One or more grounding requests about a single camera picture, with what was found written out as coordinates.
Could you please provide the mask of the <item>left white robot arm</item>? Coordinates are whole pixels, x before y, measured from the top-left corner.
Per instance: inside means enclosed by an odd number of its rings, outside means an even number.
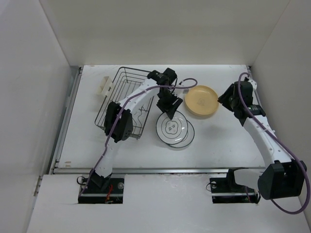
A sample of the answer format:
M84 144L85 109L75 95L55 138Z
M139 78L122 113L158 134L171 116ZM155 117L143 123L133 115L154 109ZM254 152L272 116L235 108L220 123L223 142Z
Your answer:
M94 188L97 192L108 189L112 174L112 167L116 153L122 143L129 138L134 129L134 113L150 98L158 96L158 108L169 117L173 117L182 99L176 95L178 90L185 87L177 79L174 70L167 68L164 72L151 71L144 82L129 96L108 104L104 119L105 135L104 152L90 171L87 188Z

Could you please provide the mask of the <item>yellow-backed white plate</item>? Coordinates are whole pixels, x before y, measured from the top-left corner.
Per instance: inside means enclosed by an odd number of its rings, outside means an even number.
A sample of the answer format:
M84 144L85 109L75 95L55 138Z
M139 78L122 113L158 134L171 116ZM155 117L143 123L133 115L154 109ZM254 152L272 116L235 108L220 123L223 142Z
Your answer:
M162 113L156 121L155 129L162 142L176 145L186 137L188 122L180 111L176 111L172 119L166 113Z

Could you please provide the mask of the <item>yellow deep plate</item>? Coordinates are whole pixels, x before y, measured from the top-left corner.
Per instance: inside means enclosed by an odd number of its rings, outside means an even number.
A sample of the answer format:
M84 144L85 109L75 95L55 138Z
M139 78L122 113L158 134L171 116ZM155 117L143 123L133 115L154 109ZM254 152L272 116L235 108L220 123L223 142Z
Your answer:
M210 87L197 85L185 95L185 105L199 114L210 114L218 110L218 95Z

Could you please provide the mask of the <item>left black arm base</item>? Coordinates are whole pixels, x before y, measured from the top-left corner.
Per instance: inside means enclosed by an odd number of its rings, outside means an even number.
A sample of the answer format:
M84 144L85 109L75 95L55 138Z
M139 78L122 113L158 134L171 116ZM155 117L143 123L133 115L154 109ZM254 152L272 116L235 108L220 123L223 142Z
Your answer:
M83 194L78 196L79 204L123 204L124 175L113 175L104 190L90 181Z

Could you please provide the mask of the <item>plain cream plate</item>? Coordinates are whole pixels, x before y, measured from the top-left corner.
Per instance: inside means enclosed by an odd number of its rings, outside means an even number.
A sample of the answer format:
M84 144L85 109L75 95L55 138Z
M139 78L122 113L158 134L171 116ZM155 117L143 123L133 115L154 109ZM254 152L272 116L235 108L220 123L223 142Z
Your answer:
M215 113L217 112L217 111L214 111L214 112L212 112L212 113L210 113L210 114L199 114L199 113L197 113L197 112L195 112L195 111L189 109L188 107L186 107L185 109L186 109L189 113L191 113L192 115L194 115L195 117L198 117L198 118L201 118L201 119L210 118L210 117L214 116Z

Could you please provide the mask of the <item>white plate green lettered rim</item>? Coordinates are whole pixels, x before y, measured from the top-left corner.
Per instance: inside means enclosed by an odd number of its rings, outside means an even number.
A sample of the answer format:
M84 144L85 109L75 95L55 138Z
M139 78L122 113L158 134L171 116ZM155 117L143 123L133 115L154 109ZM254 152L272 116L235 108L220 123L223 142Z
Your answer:
M189 121L187 121L187 123L188 123L188 131L187 131L185 138L177 144L174 144L174 145L167 144L167 146L171 148L175 148L175 149L181 149L181 148L185 148L189 146L193 142L194 137L195 137L195 130L194 130L193 125Z

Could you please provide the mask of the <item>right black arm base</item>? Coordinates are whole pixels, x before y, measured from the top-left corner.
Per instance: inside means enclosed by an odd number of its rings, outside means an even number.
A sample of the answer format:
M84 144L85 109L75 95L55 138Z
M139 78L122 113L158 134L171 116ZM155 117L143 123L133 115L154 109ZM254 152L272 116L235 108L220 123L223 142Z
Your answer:
M227 177L210 177L206 189L211 192L213 204L258 204L261 200L259 191L243 185L231 184Z

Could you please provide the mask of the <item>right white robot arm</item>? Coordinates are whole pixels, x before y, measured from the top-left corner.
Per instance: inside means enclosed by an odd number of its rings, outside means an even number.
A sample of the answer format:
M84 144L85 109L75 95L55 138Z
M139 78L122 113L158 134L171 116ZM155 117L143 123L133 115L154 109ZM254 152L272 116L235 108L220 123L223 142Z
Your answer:
M259 191L266 200L297 197L304 183L303 170L298 162L272 137L266 114L260 105L253 104L253 85L234 82L218 98L218 102L232 111L243 128L254 140L265 169L263 172L249 168L231 168L225 179L226 188L237 191L243 186Z

